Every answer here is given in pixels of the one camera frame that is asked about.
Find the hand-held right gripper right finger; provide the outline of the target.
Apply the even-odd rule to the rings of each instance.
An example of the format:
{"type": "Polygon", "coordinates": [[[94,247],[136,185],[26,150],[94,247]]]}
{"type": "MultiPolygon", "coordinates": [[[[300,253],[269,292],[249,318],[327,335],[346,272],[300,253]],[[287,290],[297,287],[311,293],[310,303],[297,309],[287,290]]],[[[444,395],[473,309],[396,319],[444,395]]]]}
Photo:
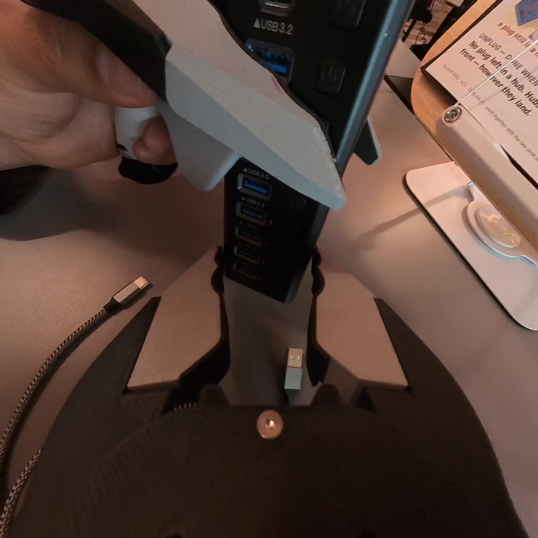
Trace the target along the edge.
{"type": "Polygon", "coordinates": [[[313,252],[311,270],[306,350],[311,385],[407,388],[373,293],[321,249],[313,252]]]}

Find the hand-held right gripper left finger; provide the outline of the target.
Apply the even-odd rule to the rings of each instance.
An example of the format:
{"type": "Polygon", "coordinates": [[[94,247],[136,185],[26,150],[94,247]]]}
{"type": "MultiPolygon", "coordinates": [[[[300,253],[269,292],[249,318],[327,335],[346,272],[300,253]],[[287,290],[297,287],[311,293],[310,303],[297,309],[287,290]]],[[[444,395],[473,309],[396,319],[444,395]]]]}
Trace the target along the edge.
{"type": "Polygon", "coordinates": [[[128,389],[172,387],[217,349],[226,321],[220,253],[211,247],[162,293],[128,389]]]}

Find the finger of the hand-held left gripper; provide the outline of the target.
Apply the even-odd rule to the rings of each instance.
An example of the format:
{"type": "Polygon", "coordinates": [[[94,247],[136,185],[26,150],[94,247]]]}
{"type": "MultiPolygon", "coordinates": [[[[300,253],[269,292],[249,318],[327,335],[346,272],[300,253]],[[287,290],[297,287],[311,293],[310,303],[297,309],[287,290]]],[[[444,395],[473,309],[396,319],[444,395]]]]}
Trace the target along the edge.
{"type": "Polygon", "coordinates": [[[371,120],[367,119],[355,144],[355,155],[366,165],[376,164],[382,150],[371,120]]]}
{"type": "Polygon", "coordinates": [[[232,36],[209,1],[135,1],[171,42],[158,104],[180,172],[211,191],[239,158],[339,209],[346,195],[319,122],[232,36]]]}

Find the black usb hub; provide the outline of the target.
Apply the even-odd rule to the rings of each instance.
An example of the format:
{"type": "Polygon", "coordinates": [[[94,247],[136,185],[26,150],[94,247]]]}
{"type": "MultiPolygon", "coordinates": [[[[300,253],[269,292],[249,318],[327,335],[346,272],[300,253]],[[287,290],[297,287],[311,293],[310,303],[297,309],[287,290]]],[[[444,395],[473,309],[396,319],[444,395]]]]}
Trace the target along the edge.
{"type": "MultiPolygon", "coordinates": [[[[321,120],[342,177],[413,1],[219,1],[225,21],[321,120]]],[[[329,207],[240,158],[224,177],[225,275],[292,302],[329,207]]]]}

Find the person's left hand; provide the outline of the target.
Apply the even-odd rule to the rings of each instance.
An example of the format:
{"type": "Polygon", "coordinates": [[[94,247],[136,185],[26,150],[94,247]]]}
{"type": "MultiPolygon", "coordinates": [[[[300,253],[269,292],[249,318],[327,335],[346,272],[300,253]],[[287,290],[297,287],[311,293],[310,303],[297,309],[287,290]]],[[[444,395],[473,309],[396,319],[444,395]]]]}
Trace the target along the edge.
{"type": "Polygon", "coordinates": [[[79,24],[1,1],[1,180],[110,167],[115,108],[158,95],[79,24]]]}

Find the instruction sheet on stand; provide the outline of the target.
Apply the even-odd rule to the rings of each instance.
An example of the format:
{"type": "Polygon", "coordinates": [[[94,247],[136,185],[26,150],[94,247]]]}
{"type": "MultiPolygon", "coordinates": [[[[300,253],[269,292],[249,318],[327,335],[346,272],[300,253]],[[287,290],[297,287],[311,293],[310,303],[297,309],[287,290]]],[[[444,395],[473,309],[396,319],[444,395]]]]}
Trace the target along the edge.
{"type": "Polygon", "coordinates": [[[423,66],[432,61],[450,46],[457,38],[474,26],[492,7],[500,1],[477,1],[460,17],[433,45],[427,53],[420,71],[417,72],[412,86],[414,111],[424,125],[434,125],[445,109],[459,104],[437,81],[423,72],[423,66]]]}

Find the white metal stand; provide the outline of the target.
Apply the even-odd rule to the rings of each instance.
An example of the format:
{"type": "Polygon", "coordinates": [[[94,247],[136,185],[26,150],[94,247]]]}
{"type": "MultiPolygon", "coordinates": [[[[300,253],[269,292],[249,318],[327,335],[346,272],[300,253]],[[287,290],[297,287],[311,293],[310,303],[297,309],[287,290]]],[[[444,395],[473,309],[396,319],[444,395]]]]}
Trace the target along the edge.
{"type": "Polygon", "coordinates": [[[504,311],[537,331],[537,185],[461,104],[437,128],[453,161],[406,185],[504,311]]]}

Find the printed instruction sheet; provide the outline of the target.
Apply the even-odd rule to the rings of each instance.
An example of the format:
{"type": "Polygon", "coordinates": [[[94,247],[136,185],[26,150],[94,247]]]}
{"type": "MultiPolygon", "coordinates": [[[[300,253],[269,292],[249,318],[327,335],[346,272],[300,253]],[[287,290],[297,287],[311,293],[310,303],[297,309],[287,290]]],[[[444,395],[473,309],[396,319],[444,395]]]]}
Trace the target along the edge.
{"type": "Polygon", "coordinates": [[[537,1],[500,1],[423,66],[537,183],[537,1]]]}

